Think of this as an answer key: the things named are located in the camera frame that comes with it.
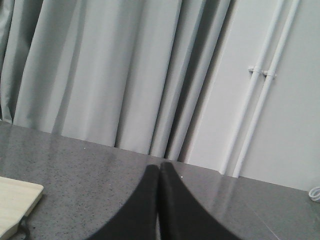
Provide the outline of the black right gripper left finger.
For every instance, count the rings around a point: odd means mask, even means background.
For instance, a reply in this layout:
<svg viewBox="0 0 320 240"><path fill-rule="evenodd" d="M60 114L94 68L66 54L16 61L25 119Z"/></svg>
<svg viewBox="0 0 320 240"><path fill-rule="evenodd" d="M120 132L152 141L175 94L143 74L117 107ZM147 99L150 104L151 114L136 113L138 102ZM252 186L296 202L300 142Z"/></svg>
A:
<svg viewBox="0 0 320 240"><path fill-rule="evenodd" d="M155 240L159 167L148 165L119 211L89 240Z"/></svg>

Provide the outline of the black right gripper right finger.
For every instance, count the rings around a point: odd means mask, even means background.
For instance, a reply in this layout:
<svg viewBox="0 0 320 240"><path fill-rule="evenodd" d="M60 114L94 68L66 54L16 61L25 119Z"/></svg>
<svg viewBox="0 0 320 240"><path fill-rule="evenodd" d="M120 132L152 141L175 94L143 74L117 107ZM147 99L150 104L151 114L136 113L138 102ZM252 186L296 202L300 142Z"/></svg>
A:
<svg viewBox="0 0 320 240"><path fill-rule="evenodd" d="M174 166L160 165L159 224L163 240L238 240L183 184Z"/></svg>

